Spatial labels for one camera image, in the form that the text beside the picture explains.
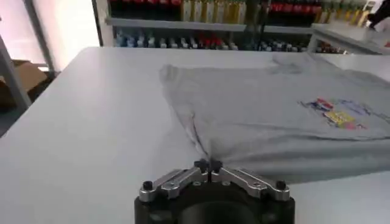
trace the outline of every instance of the wall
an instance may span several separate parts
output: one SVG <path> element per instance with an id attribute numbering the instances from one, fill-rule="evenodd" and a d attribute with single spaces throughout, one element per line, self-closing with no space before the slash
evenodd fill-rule
<path id="1" fill-rule="evenodd" d="M 0 34 L 11 58 L 44 63 L 23 0 L 0 0 Z"/>
<path id="2" fill-rule="evenodd" d="M 91 0 L 34 0 L 34 4 L 57 71 L 82 49 L 99 46 Z"/>

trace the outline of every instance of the beverage bottle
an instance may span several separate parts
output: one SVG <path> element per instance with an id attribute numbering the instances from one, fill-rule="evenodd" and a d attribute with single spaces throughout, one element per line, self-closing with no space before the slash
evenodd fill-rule
<path id="1" fill-rule="evenodd" d="M 287 46 L 286 46 L 286 51 L 287 52 L 292 52 L 293 51 L 292 48 L 293 48 L 293 45 L 288 43 Z"/>
<path id="2" fill-rule="evenodd" d="M 193 0 L 191 6 L 191 21 L 201 22 L 202 19 L 202 1 L 201 0 Z"/>
<path id="3" fill-rule="evenodd" d="M 143 19 L 159 19 L 158 0 L 146 0 L 146 10 Z"/>
<path id="4" fill-rule="evenodd" d="M 144 47 L 144 41 L 145 41 L 145 37 L 142 33 L 140 33 L 138 35 L 138 40 L 136 41 L 136 46 L 137 47 Z"/>
<path id="5" fill-rule="evenodd" d="M 214 23 L 223 23 L 225 13 L 224 0 L 214 1 Z"/>
<path id="6" fill-rule="evenodd" d="M 358 22 L 358 26 L 359 27 L 363 27 L 363 26 L 366 25 L 366 23 L 367 23 L 367 16 L 368 16 L 368 14 L 370 14 L 370 12 L 371 12 L 372 8 L 374 7 L 374 5 L 375 5 L 374 1 L 369 1 L 366 4 L 366 6 L 363 9 L 361 18 L 359 19 L 359 22 Z"/>
<path id="7" fill-rule="evenodd" d="M 313 14 L 312 14 L 312 6 L 313 6 L 313 0 L 303 0 L 302 5 L 302 16 L 301 16 L 301 22 L 300 26 L 310 27 L 311 23 L 313 22 Z"/>
<path id="8" fill-rule="evenodd" d="M 180 21 L 181 19 L 181 10 L 182 10 L 182 0 L 171 0 L 171 5 L 168 5 L 169 16 L 170 20 L 173 21 Z"/>
<path id="9" fill-rule="evenodd" d="M 191 1 L 182 1 L 182 21 L 190 21 L 191 19 Z"/>
<path id="10" fill-rule="evenodd" d="M 143 19 L 147 13 L 145 0 L 133 0 L 132 18 Z"/>
<path id="11" fill-rule="evenodd" d="M 180 44 L 182 45 L 182 48 L 188 49 L 188 43 L 184 37 L 181 37 Z"/>
<path id="12" fill-rule="evenodd" d="M 169 45 L 171 46 L 171 48 L 177 48 L 177 43 L 174 38 L 169 39 Z"/>
<path id="13" fill-rule="evenodd" d="M 319 23 L 322 15 L 322 1 L 314 0 L 313 13 L 314 13 L 314 23 Z"/>
<path id="14" fill-rule="evenodd" d="M 166 45 L 165 39 L 161 38 L 160 39 L 160 48 L 166 48 L 166 47 L 167 47 L 167 45 Z"/>
<path id="15" fill-rule="evenodd" d="M 232 13 L 234 13 L 233 0 L 225 0 L 224 23 L 232 23 Z"/>
<path id="16" fill-rule="evenodd" d="M 318 23 L 328 23 L 330 14 L 332 13 L 332 2 L 330 0 L 322 1 L 322 10 Z"/>
<path id="17" fill-rule="evenodd" d="M 147 40 L 147 47 L 150 47 L 150 48 L 155 48 L 155 38 L 150 35 L 149 36 L 149 39 Z"/>
<path id="18" fill-rule="evenodd" d="M 336 10 L 335 20 L 340 20 L 343 13 L 344 0 L 336 0 L 333 2 L 333 8 Z"/>
<path id="19" fill-rule="evenodd" d="M 345 5 L 344 21 L 349 22 L 352 19 L 353 11 L 355 11 L 356 4 L 353 0 L 349 1 Z"/>
<path id="20" fill-rule="evenodd" d="M 214 0 L 205 0 L 202 4 L 202 22 L 212 23 L 214 15 Z"/>
<path id="21" fill-rule="evenodd" d="M 190 43 L 191 43 L 191 47 L 192 49 L 197 49 L 198 48 L 198 45 L 195 41 L 195 39 L 193 37 L 190 38 Z"/>
<path id="22" fill-rule="evenodd" d="M 235 9 L 234 22 L 236 24 L 244 24 L 246 16 L 246 2 L 239 0 Z"/>
<path id="23" fill-rule="evenodd" d="M 281 19 L 283 20 L 284 26 L 290 26 L 292 25 L 290 22 L 290 19 L 292 17 L 293 13 L 293 7 L 294 7 L 294 0 L 286 0 L 283 4 L 283 8 L 280 14 Z"/>
<path id="24" fill-rule="evenodd" d="M 332 21 L 337 19 L 337 14 L 339 13 L 340 10 L 340 0 L 334 0 L 332 2 L 332 10 L 329 15 L 329 19 L 327 20 L 327 23 L 332 23 Z"/>
<path id="25" fill-rule="evenodd" d="M 353 11 L 353 15 L 351 16 L 351 20 L 349 22 L 350 25 L 357 25 L 358 21 L 363 13 L 363 8 L 366 3 L 362 0 L 356 2 L 355 10 Z"/>
<path id="26" fill-rule="evenodd" d="M 135 39 L 131 35 L 127 36 L 127 47 L 135 47 Z"/>
<path id="27" fill-rule="evenodd" d="M 295 0 L 292 9 L 292 18 L 290 20 L 293 26 L 299 26 L 302 23 L 303 1 Z"/>

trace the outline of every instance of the store shelf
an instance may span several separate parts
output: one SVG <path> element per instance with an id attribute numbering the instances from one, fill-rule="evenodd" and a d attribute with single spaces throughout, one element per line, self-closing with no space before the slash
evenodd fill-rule
<path id="1" fill-rule="evenodd" d="M 183 21 L 160 21 L 145 19 L 124 19 L 107 17 L 105 23 L 116 27 L 138 27 L 138 28 L 162 28 L 162 29 L 190 29 L 190 30 L 215 30 L 242 32 L 246 25 L 242 24 L 221 24 L 221 23 L 194 23 Z M 284 26 L 266 26 L 265 32 L 269 33 L 303 33 L 311 34 L 310 27 L 284 27 Z"/>
<path id="2" fill-rule="evenodd" d="M 194 23 L 183 21 L 159 21 L 145 19 L 123 19 L 107 17 L 105 23 L 117 27 L 138 27 L 138 28 L 162 28 L 162 29 L 191 29 L 191 30 L 214 30 L 242 32 L 246 25 L 221 24 L 221 23 Z"/>
<path id="3" fill-rule="evenodd" d="M 264 32 L 267 33 L 296 33 L 296 34 L 312 34 L 311 27 L 291 27 L 291 26 L 266 26 Z"/>

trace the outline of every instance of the cardboard box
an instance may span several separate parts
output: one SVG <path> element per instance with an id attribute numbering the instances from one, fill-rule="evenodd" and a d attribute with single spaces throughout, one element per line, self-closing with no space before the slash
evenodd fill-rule
<path id="1" fill-rule="evenodd" d="M 38 67 L 31 62 L 24 60 L 12 61 L 16 73 L 19 75 L 21 85 L 28 94 L 46 80 L 46 74 L 41 72 Z M 15 107 L 16 103 L 13 96 L 4 77 L 0 74 L 0 112 L 5 112 Z"/>

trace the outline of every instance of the table surface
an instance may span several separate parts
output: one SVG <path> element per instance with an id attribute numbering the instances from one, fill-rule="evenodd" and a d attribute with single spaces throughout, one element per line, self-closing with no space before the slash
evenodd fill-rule
<path id="1" fill-rule="evenodd" d="M 314 31 L 330 35 L 349 44 L 355 44 L 384 55 L 390 54 L 390 47 L 385 47 L 387 41 L 390 41 L 390 33 L 378 33 L 368 28 L 336 22 L 333 24 L 313 24 L 312 28 Z"/>
<path id="2" fill-rule="evenodd" d="M 274 54 L 286 53 L 83 50 L 0 139 L 0 223 L 133 223 L 142 181 L 199 157 L 159 69 L 263 68 Z M 322 57 L 390 80 L 390 57 Z M 296 223 L 388 223 L 389 186 L 390 172 L 292 185 Z"/>

